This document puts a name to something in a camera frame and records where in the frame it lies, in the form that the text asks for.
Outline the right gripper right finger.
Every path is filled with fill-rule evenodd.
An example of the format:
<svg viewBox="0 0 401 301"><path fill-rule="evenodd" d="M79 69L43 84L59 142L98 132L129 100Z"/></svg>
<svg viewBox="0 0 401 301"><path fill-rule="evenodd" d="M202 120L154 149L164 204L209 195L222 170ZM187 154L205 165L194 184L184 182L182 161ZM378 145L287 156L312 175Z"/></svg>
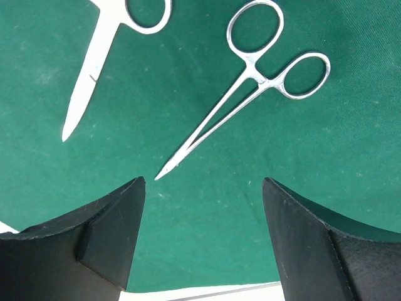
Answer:
<svg viewBox="0 0 401 301"><path fill-rule="evenodd" d="M285 300L400 300L400 233L267 177L263 203Z"/></svg>

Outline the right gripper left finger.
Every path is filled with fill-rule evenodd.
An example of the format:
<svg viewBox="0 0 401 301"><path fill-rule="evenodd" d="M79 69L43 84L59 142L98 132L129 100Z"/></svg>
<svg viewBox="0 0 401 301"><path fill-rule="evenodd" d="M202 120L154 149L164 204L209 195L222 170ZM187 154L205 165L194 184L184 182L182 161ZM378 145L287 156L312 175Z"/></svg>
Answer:
<svg viewBox="0 0 401 301"><path fill-rule="evenodd" d="M19 233L1 234L2 300L118 300L127 288L145 204L137 177Z"/></svg>

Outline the silver surgical scissors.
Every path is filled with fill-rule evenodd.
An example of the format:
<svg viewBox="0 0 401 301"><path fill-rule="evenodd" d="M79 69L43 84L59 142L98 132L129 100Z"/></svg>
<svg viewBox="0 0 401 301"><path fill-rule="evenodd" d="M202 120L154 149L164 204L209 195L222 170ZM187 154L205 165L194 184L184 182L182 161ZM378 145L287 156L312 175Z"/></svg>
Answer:
<svg viewBox="0 0 401 301"><path fill-rule="evenodd" d="M93 1L93 4L100 13L71 94L61 135L63 142L70 137L85 113L119 26L124 24L141 34L154 34L166 26L172 14L172 1L165 1L160 21L152 27L143 27L131 17L125 1L103 0Z"/></svg>

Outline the green surgical drape cloth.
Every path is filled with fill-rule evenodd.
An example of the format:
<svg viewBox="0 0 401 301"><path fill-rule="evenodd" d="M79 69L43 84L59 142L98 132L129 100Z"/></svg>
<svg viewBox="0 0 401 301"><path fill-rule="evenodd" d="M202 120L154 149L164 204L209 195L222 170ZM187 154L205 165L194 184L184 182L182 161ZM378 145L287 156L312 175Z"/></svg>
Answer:
<svg viewBox="0 0 401 301"><path fill-rule="evenodd" d="M275 77L307 51L331 73L311 97L269 89L156 180L244 69L227 24L242 1L175 1L157 34L121 26L89 106L61 140L98 9L1 2L1 221L23 230L142 176L128 290L279 280L262 200L272 177L345 216L400 231L400 2L280 1L258 62Z"/></svg>

